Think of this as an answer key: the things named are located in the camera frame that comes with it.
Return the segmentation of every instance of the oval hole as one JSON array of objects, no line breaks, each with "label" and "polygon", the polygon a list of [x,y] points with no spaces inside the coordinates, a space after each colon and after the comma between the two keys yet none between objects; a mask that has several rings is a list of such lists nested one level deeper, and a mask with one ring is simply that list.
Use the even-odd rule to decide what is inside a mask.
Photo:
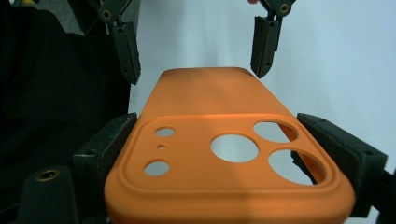
[{"label": "oval hole", "polygon": [[274,152],[269,158],[269,162],[273,170],[283,178],[301,185],[313,185],[314,183],[311,179],[293,163],[293,158],[291,157],[292,150],[283,149]]},{"label": "oval hole", "polygon": [[258,136],[271,142],[288,143],[297,138],[292,128],[276,122],[258,122],[253,128]]},{"label": "oval hole", "polygon": [[166,161],[153,161],[145,169],[145,173],[152,176],[164,175],[168,171],[169,164]]},{"label": "oval hole", "polygon": [[212,141],[213,153],[225,161],[246,162],[259,155],[259,150],[250,139],[238,134],[224,134]]},{"label": "oval hole", "polygon": [[159,129],[156,134],[160,137],[168,137],[172,134],[174,134],[175,130],[171,129],[171,128],[161,128]]}]

